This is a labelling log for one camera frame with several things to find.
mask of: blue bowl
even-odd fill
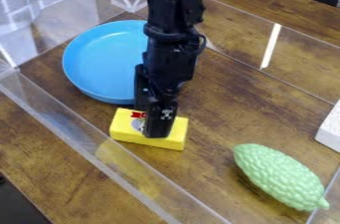
[[[134,66],[142,62],[145,21],[117,21],[81,34],[62,57],[64,73],[90,98],[110,104],[134,103]]]

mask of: yellow sponge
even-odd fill
[[[110,125],[110,137],[114,140],[133,142],[154,147],[169,148],[174,150],[184,149],[185,132],[188,119],[176,117],[172,130],[166,138],[146,138],[138,131],[142,124],[144,112],[128,109],[117,109]]]

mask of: green bitter melon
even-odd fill
[[[285,205],[305,211],[329,208],[318,177],[290,156],[248,143],[233,148],[233,157],[253,184]]]

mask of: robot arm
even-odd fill
[[[192,79],[205,37],[193,25],[202,21],[201,0],[148,0],[149,37],[144,63],[136,66],[136,106],[146,112],[144,136],[166,137],[176,116],[176,97]]]

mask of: green vegetable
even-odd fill
[[[292,157],[258,144],[233,148],[237,166],[273,198],[297,210],[329,208],[316,174]]]

